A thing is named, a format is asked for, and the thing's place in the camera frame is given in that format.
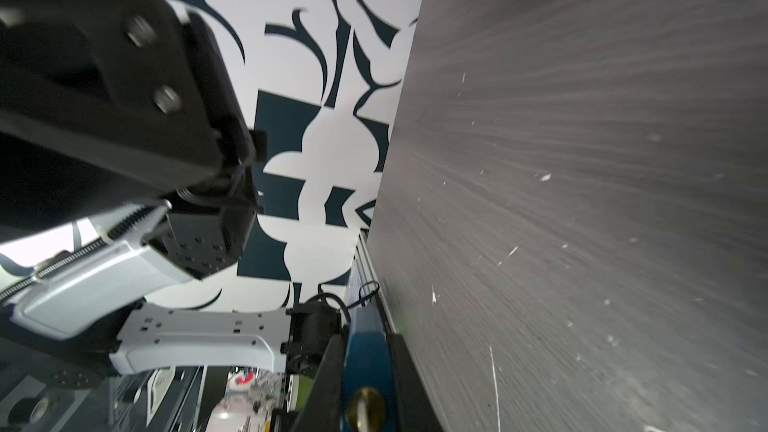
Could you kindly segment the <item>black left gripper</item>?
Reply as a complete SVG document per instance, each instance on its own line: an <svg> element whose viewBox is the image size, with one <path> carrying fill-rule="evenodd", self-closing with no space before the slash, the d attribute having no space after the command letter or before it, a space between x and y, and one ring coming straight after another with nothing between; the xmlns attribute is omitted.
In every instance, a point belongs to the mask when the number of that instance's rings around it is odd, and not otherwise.
<svg viewBox="0 0 768 432"><path fill-rule="evenodd" d="M199 189L266 157L215 36L166 0L1 0L1 230Z"/></svg>

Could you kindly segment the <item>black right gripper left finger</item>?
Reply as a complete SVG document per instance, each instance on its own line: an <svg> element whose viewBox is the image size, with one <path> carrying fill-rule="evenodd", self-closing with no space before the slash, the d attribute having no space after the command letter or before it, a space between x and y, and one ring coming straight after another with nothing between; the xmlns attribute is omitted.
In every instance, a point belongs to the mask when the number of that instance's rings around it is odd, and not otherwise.
<svg viewBox="0 0 768 432"><path fill-rule="evenodd" d="M331 338L304 408L291 432L339 432L342 430L342 390L345 342L341 335Z"/></svg>

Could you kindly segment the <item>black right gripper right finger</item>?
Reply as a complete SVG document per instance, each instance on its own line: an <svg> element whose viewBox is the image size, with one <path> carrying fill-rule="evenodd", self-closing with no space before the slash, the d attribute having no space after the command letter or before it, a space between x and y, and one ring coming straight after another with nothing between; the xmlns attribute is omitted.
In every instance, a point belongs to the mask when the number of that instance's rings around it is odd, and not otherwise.
<svg viewBox="0 0 768 432"><path fill-rule="evenodd" d="M403 336L389 334L387 339L392 360L397 430L443 432Z"/></svg>

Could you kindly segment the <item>blue padlock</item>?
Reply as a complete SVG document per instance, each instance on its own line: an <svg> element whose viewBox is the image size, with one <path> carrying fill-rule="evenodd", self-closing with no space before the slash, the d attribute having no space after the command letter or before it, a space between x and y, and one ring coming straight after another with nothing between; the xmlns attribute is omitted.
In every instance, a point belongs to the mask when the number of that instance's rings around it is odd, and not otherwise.
<svg viewBox="0 0 768 432"><path fill-rule="evenodd" d="M393 328L379 291L379 284L369 281L348 305L351 322L342 376L343 431L399 429L389 344Z"/></svg>

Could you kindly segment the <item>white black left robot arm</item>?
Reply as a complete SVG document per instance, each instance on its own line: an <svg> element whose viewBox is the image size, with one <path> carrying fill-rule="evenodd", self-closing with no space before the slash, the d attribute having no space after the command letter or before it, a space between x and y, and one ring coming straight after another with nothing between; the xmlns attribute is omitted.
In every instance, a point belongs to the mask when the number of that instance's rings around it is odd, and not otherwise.
<svg viewBox="0 0 768 432"><path fill-rule="evenodd" d="M262 207L250 130L209 27L165 0L1 0L1 238L83 218L88 244L1 293L1 355L86 388L109 372L254 366L339 385L341 313L151 304L239 260Z"/></svg>

